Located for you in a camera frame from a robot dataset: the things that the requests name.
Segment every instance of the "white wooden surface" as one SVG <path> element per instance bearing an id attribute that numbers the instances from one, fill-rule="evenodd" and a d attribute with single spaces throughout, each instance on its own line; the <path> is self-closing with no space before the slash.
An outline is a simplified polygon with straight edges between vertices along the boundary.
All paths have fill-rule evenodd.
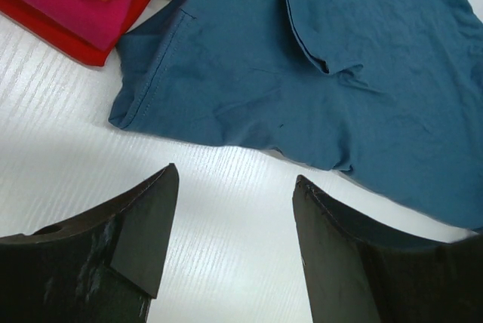
<path id="1" fill-rule="evenodd" d="M 470 1 L 483 19 L 483 0 Z M 115 53 L 88 69 L 0 17 L 0 235 L 71 217 L 175 162 L 178 209 L 151 323 L 312 321 L 291 206 L 298 174 L 404 231 L 468 235 L 334 173 L 117 131 L 106 120 L 120 85 Z"/>

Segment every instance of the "black plastic part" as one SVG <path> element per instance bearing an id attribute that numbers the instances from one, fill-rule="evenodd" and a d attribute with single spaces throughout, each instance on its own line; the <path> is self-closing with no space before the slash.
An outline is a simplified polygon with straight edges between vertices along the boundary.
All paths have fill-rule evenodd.
<path id="1" fill-rule="evenodd" d="M 294 215 L 315 323 L 483 321 L 483 236 L 453 244 L 416 237 L 302 176 Z"/>
<path id="2" fill-rule="evenodd" d="M 169 165 L 82 214 L 0 238 L 0 322 L 145 322 L 178 185 Z"/>

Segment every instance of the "stitched seam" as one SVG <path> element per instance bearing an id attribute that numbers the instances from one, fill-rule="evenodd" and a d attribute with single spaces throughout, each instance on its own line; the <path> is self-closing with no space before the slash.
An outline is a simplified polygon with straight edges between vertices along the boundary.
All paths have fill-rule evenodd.
<path id="1" fill-rule="evenodd" d="M 184 25 L 183 25 L 183 28 L 186 28 L 186 27 L 187 27 L 187 26 L 188 26 L 188 25 L 191 23 L 191 21 L 193 21 L 195 18 L 194 18 L 193 16 L 191 16 L 190 14 L 188 14 L 187 12 L 185 12 L 183 9 L 180 9 L 180 12 L 182 12 L 182 13 L 183 13 L 183 16 L 182 16 L 182 19 L 181 19 L 181 20 L 184 20 L 184 17 L 185 17 L 186 15 L 190 17 L 189 22 L 184 23 Z M 175 31 L 173 32 L 173 34 L 176 34 L 176 33 L 177 33 L 177 32 L 179 32 L 179 31 L 180 31 L 180 30 L 179 30 L 179 27 L 177 27 L 177 30 L 175 30 Z M 173 55 L 175 55 L 175 54 L 176 54 L 176 52 L 177 52 L 177 46 L 179 45 L 179 43 L 180 43 L 182 40 L 184 40 L 184 36 L 185 36 L 185 35 L 186 35 L 186 34 L 183 34 L 183 37 L 180 37 L 180 38 L 178 38 L 178 39 L 176 40 L 176 43 L 175 43 L 175 44 L 172 46 L 172 49 L 173 49 L 173 50 L 172 50 L 172 52 L 171 52 L 171 53 L 168 55 L 168 57 L 167 57 L 167 61 L 168 61 L 168 60 L 169 60 L 169 59 L 170 59 L 170 58 L 171 58 Z M 167 63 L 167 65 L 164 67 L 164 69 L 162 70 L 162 72 L 161 72 L 161 73 L 158 75 L 159 67 L 160 67 L 160 66 L 158 66 L 158 68 L 156 68 L 156 71 L 155 71 L 154 75 L 153 75 L 153 76 L 152 76 L 152 78 L 151 78 L 151 82 L 150 82 L 150 84 L 152 84 L 152 80 L 153 80 L 155 77 L 157 77 L 157 76 L 158 76 L 158 78 L 159 78 L 159 79 L 162 79 L 162 76 L 163 76 L 163 75 L 166 73 L 166 71 L 168 70 L 169 64 Z M 154 89 L 154 91 L 152 92 L 152 96 L 149 98 L 149 102 L 146 104 L 146 108 L 144 108 L 144 111 L 143 111 L 142 117 L 145 117 L 145 116 L 146 116 L 146 114 L 148 113 L 148 110 L 149 110 L 149 108 L 150 108 L 150 106 L 151 106 L 151 104 L 152 104 L 152 101 L 154 100 L 155 96 L 156 96 L 156 95 L 157 95 L 157 93 L 158 93 L 158 90 L 159 90 L 159 85 L 160 85 L 161 83 L 162 83 L 162 80 L 160 80 L 160 82 L 156 84 L 155 89 Z"/>
<path id="2" fill-rule="evenodd" d="M 143 88 L 143 90 L 140 93 L 140 96 L 137 98 L 135 110 L 132 110 L 132 108 L 130 108 L 131 111 L 129 112 L 129 114 L 127 115 L 127 118 L 126 118 L 128 120 L 128 122 L 126 122 L 126 124 L 124 126 L 122 126 L 122 129 L 128 128 L 134 122 L 134 120 L 136 119 L 136 116 L 138 115 L 138 113 L 141 109 L 141 105 L 143 104 L 143 101 L 146 99 L 146 96 L 148 95 L 149 90 L 152 87 L 152 81 L 153 81 L 156 73 L 158 72 L 158 69 L 161 67 L 163 60 L 166 57 L 170 57 L 173 54 L 172 52 L 168 54 L 168 51 L 170 50 L 170 45 L 173 42 L 174 36 L 176 35 L 177 30 L 180 27 L 180 24 L 183 22 L 184 17 L 185 17 L 185 14 L 182 14 L 180 21 L 174 27 L 174 31 L 172 31 L 171 34 L 169 35 L 170 36 L 169 41 L 167 42 L 167 44 L 164 47 L 165 52 L 162 53 L 162 54 L 158 54 L 158 56 L 156 57 L 154 62 L 156 63 L 157 66 L 154 69 L 154 71 L 151 72 L 151 76 L 148 77 L 149 82 Z"/>

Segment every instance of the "teal garment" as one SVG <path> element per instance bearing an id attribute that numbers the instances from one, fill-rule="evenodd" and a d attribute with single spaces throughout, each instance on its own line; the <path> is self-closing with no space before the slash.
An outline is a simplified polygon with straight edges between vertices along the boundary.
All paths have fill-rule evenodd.
<path id="1" fill-rule="evenodd" d="M 119 128 L 277 149 L 483 226 L 483 25 L 467 0 L 176 0 L 117 48 Z"/>

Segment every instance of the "red cloth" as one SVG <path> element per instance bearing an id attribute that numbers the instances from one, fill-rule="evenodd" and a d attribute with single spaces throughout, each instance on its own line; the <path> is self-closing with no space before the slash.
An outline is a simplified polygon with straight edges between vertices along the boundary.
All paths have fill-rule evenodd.
<path id="1" fill-rule="evenodd" d="M 133 0 L 131 2 L 121 32 L 105 51 L 95 48 L 22 0 L 0 0 L 0 11 L 77 61 L 90 66 L 103 66 L 118 39 L 129 30 L 149 1 Z"/>

